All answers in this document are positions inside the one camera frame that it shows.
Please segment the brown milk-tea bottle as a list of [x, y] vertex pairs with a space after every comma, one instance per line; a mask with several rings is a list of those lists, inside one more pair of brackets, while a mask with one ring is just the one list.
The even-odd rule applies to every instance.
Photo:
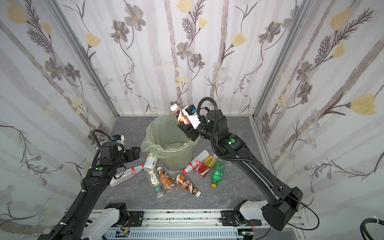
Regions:
[[176, 116], [179, 125], [189, 125], [191, 123], [177, 104], [173, 104], [170, 110]]

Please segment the clear water bottle red cap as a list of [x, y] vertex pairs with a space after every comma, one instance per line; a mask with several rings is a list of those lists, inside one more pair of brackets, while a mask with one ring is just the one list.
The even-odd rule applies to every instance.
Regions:
[[134, 168], [131, 168], [131, 169], [127, 169], [127, 170], [124, 170], [123, 172], [121, 173], [117, 173], [111, 180], [110, 182], [110, 186], [111, 187], [115, 187], [119, 184], [121, 184], [122, 182], [125, 182], [127, 181], [128, 179], [134, 177], [135, 175], [137, 175], [140, 171], [143, 170], [143, 166], [144, 165], [139, 165], [139, 166], [136, 166]]

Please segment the green soda bottle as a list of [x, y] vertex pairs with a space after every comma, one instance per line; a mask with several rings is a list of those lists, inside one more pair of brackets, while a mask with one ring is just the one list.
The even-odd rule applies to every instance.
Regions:
[[223, 173], [225, 171], [226, 165], [224, 163], [217, 163], [212, 174], [212, 184], [211, 187], [216, 189], [218, 184], [223, 179]]

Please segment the clear square plastic bottle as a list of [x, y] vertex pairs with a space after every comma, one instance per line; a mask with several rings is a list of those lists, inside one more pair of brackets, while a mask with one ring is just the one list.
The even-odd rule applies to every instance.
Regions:
[[181, 151], [187, 146], [186, 143], [175, 142], [163, 145], [164, 150], [167, 152]]

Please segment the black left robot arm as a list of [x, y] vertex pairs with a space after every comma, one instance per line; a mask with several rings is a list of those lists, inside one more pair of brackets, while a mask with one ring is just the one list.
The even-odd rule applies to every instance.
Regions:
[[110, 137], [99, 130], [91, 133], [97, 153], [81, 180], [81, 190], [59, 223], [48, 234], [41, 234], [40, 240], [99, 240], [113, 225], [126, 224], [130, 220], [125, 204], [112, 204], [88, 223], [99, 197], [115, 179], [117, 170], [138, 160], [141, 151], [139, 147], [126, 149], [123, 136]]

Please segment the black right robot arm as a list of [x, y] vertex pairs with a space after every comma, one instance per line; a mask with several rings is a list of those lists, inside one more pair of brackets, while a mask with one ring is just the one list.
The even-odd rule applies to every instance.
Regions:
[[264, 201], [242, 201], [238, 204], [234, 208], [235, 225], [259, 220], [282, 231], [298, 211], [302, 191], [278, 179], [238, 135], [230, 132], [227, 118], [214, 99], [205, 97], [198, 106], [188, 105], [183, 109], [174, 104], [170, 110], [178, 120], [179, 129], [191, 141], [197, 138], [209, 140], [214, 154], [238, 166], [265, 196]]

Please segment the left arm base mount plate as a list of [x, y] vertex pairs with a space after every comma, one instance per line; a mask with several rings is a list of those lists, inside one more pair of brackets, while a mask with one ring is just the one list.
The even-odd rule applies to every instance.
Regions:
[[144, 211], [128, 211], [122, 216], [122, 228], [141, 227], [144, 218]]

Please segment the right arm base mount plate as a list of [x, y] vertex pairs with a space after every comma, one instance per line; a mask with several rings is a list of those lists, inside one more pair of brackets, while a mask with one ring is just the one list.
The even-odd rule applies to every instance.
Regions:
[[219, 222], [222, 223], [224, 227], [238, 227], [241, 224], [239, 213], [235, 210], [222, 210]]

